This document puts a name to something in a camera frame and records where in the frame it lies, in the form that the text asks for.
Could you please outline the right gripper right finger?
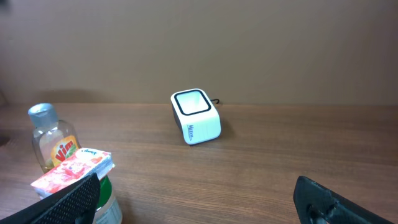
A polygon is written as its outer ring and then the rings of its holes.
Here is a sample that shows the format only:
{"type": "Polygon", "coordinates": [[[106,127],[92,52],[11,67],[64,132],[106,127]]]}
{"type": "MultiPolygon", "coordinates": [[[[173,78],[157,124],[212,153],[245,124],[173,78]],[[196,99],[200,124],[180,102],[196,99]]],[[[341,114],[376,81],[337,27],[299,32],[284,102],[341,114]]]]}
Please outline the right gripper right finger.
{"type": "Polygon", "coordinates": [[[392,224],[306,176],[298,177],[293,200],[304,224],[392,224]]]}

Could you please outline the clear Vim dish soap bottle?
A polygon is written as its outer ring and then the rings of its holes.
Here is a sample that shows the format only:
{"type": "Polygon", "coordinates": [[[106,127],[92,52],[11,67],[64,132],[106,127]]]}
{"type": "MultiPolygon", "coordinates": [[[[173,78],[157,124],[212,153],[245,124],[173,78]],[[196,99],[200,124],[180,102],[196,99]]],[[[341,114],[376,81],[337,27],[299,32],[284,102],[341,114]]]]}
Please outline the clear Vim dish soap bottle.
{"type": "Polygon", "coordinates": [[[75,128],[58,117],[52,104],[36,104],[29,108],[28,115],[34,125],[32,145],[43,173],[81,148],[75,128]]]}

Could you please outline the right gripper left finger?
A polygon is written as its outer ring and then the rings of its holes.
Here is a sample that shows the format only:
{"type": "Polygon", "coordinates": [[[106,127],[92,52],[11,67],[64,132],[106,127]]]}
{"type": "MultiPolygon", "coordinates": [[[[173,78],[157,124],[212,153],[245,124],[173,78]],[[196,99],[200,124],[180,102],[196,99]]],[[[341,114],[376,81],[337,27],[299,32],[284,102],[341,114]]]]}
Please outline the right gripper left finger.
{"type": "Polygon", "coordinates": [[[1,220],[1,224],[92,224],[100,199],[97,174],[88,175],[1,220]]]}

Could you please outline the red white Kleenex tissue pack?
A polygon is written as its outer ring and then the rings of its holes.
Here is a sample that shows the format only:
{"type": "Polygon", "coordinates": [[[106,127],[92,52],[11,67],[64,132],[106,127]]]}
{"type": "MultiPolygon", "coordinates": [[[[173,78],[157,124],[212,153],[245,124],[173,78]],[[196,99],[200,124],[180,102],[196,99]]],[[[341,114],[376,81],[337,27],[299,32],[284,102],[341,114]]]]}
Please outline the red white Kleenex tissue pack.
{"type": "Polygon", "coordinates": [[[30,185],[43,199],[94,173],[101,180],[114,167],[110,152],[81,148],[30,185]]]}

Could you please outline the green lid white jar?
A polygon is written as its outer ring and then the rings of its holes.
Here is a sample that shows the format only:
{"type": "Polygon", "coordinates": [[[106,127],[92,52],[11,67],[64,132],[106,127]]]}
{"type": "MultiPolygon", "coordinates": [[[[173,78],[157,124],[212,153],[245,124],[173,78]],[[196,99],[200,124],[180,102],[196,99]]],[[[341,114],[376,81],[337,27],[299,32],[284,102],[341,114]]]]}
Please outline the green lid white jar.
{"type": "Polygon", "coordinates": [[[93,224],[121,224],[123,215],[108,176],[100,180],[100,187],[93,224]]]}

